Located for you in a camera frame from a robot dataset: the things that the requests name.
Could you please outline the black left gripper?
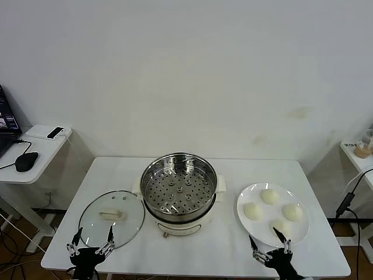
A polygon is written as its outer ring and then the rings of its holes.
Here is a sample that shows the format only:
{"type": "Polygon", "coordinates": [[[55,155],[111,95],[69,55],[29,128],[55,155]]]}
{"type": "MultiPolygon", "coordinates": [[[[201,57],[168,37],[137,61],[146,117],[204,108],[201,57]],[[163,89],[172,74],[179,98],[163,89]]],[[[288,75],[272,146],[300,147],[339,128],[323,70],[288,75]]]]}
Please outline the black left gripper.
{"type": "Polygon", "coordinates": [[[78,244],[83,228],[73,236],[71,243],[66,245],[72,267],[69,273],[72,279],[100,279],[96,266],[101,263],[101,255],[108,257],[114,250],[113,228],[110,226],[107,241],[99,247],[79,248],[78,244]]]}

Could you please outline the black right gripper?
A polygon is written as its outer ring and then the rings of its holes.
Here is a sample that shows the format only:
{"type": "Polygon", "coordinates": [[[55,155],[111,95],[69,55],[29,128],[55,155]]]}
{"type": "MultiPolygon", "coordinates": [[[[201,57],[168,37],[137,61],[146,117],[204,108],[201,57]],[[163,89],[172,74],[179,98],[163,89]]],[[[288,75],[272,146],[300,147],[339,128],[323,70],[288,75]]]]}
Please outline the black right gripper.
{"type": "Polygon", "coordinates": [[[286,239],[285,235],[273,227],[273,230],[279,240],[283,243],[284,249],[276,249],[267,254],[260,252],[254,239],[249,235],[249,240],[252,249],[252,256],[261,264],[265,264],[268,268],[273,268],[278,273],[281,280],[301,280],[303,276],[299,275],[291,264],[293,253],[291,250],[291,240],[286,239]]]}

